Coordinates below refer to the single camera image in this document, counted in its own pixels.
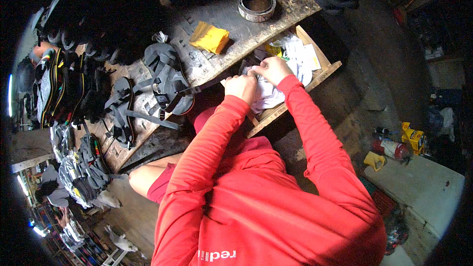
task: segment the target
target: cardboard box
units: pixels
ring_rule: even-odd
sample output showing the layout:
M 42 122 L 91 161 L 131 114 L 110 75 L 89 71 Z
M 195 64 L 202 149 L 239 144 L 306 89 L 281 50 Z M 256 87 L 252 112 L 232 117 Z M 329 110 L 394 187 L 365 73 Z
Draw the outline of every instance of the cardboard box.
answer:
M 403 143 L 407 144 L 408 146 L 410 145 L 414 151 L 414 154 L 422 154 L 424 153 L 427 137 L 425 136 L 424 132 L 409 128 L 410 125 L 410 122 L 403 122 Z

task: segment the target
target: workbench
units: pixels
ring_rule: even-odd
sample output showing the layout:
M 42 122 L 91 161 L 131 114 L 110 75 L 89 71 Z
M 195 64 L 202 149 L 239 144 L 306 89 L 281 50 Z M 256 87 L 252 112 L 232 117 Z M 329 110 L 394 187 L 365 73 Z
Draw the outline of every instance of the workbench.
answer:
M 274 16 L 266 22 L 254 23 L 245 20 L 238 12 L 237 0 L 218 0 L 205 6 L 188 7 L 185 10 L 171 11 L 169 24 L 160 29 L 170 38 L 170 44 L 177 50 L 182 61 L 183 71 L 191 86 L 204 84 L 232 67 L 242 58 L 250 54 L 259 45 L 265 43 L 279 33 L 294 26 L 305 17 L 320 10 L 314 0 L 277 0 Z M 188 45 L 194 28 L 199 21 L 210 23 L 217 28 L 230 32 L 230 42 L 220 55 L 197 50 Z M 151 77 L 150 72 L 141 60 L 130 66 L 105 64 L 107 69 L 116 70 L 111 75 L 112 84 L 126 76 L 135 83 Z M 151 88 L 143 89 L 134 101 L 134 111 L 146 113 L 144 105 L 152 107 L 156 101 Z M 182 117 L 167 113 L 166 119 L 175 121 Z M 107 115 L 105 122 L 110 129 L 113 126 L 111 117 Z M 107 138 L 103 123 L 87 123 L 91 133 L 94 133 L 102 145 L 103 157 L 111 170 L 117 172 L 145 143 L 146 139 L 159 127 L 150 121 L 136 118 L 133 121 L 135 146 L 131 150 L 122 148 L 113 138 Z M 75 131 L 76 147 L 80 146 L 80 138 L 85 131 Z

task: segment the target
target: fluorescent light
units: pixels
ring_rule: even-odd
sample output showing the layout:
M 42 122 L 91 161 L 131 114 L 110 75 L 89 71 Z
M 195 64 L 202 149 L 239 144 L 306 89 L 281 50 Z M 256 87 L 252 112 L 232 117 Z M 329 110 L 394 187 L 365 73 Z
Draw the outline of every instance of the fluorescent light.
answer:
M 41 237 L 45 237 L 45 236 L 46 236 L 46 234 L 45 234 L 43 231 L 39 230 L 39 228 L 38 228 L 37 226 L 35 226 L 35 227 L 33 228 L 33 230 L 34 230 L 34 232 L 36 232 L 37 234 L 41 235 Z
M 29 195 L 28 189 L 27 189 L 27 187 L 25 186 L 25 183 L 23 183 L 23 180 L 21 180 L 20 175 L 17 176 L 17 179 L 18 179 L 18 182 L 19 182 L 20 185 L 21 185 L 21 188 L 23 189 L 23 192 L 25 193 L 26 196 L 28 196 L 28 195 Z
M 10 117 L 13 116 L 13 109 L 11 107 L 11 91 L 12 91 L 12 84 L 13 82 L 13 75 L 10 74 L 10 81 L 8 82 L 8 114 L 10 115 Z

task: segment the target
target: fire extinguisher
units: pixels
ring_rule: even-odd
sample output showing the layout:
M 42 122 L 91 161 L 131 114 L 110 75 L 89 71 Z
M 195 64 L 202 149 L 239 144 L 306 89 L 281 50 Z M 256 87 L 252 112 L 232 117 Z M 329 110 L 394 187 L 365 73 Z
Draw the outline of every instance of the fire extinguisher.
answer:
M 386 154 L 387 156 L 405 161 L 408 160 L 412 153 L 403 143 L 382 139 L 373 141 L 373 151 L 376 153 Z

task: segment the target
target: gray shirt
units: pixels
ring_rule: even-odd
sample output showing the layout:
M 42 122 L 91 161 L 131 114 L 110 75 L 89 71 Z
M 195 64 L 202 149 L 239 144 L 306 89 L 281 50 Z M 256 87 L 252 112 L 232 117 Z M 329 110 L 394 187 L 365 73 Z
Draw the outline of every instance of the gray shirt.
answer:
M 47 181 L 54 180 L 58 182 L 59 187 L 57 187 L 56 190 L 48 196 L 49 202 L 57 207 L 68 207 L 69 202 L 67 201 L 66 197 L 69 196 L 69 192 L 67 192 L 66 188 L 61 182 L 61 179 L 59 179 L 58 172 L 56 172 L 52 165 L 49 165 L 41 176 L 41 182 L 45 183 Z

